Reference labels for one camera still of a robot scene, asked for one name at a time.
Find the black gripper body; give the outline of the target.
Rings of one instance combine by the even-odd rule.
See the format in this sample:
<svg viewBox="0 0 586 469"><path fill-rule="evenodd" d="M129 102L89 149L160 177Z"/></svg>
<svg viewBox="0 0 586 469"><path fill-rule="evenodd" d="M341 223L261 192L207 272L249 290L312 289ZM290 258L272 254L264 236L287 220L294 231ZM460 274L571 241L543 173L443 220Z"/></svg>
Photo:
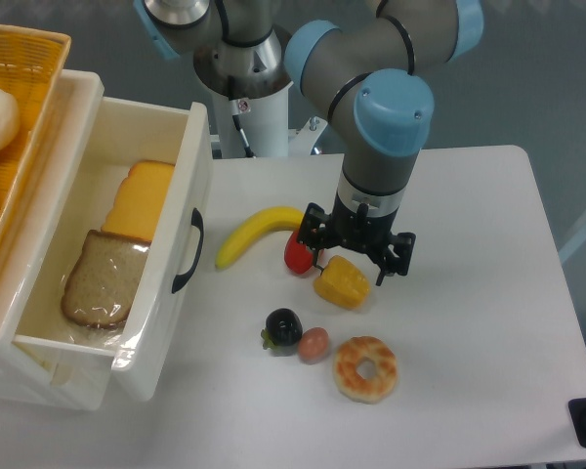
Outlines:
<svg viewBox="0 0 586 469"><path fill-rule="evenodd" d="M371 208L352 211L339 196L335 197L333 210L325 223L322 248L344 247L358 253L383 254L395 250L401 241L392 233L398 211L380 217L371 215Z"/></svg>

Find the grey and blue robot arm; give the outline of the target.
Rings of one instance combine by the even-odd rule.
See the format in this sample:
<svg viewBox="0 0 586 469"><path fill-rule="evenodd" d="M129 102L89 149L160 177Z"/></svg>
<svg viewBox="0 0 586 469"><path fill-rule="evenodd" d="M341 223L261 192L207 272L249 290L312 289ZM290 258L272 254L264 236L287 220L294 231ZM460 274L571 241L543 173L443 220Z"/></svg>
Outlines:
<svg viewBox="0 0 586 469"><path fill-rule="evenodd" d="M287 91L299 90L347 146L333 209L310 204L299 241L312 254L362 253L380 277L404 276L415 235L392 227L435 107L420 73L476 47L484 19L477 1L370 7L372 23L352 33L319 20L288 33L274 22L272 1L135 3L164 57L192 54L223 156L287 153Z"/></svg>

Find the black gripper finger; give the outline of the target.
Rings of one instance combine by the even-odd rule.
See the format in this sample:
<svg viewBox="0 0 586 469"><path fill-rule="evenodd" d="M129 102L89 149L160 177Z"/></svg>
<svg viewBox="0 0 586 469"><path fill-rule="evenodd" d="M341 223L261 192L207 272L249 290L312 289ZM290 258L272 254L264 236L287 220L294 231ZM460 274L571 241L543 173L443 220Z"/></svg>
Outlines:
<svg viewBox="0 0 586 469"><path fill-rule="evenodd" d="M332 246L330 240L331 216L319 205L311 202L304 213L297 242L310 250L320 250Z"/></svg>
<svg viewBox="0 0 586 469"><path fill-rule="evenodd" d="M373 251L373 261L379 269L375 284L381 286L385 277L408 275L410 262L416 243L416 234L402 232L389 234L378 248Z"/></svg>

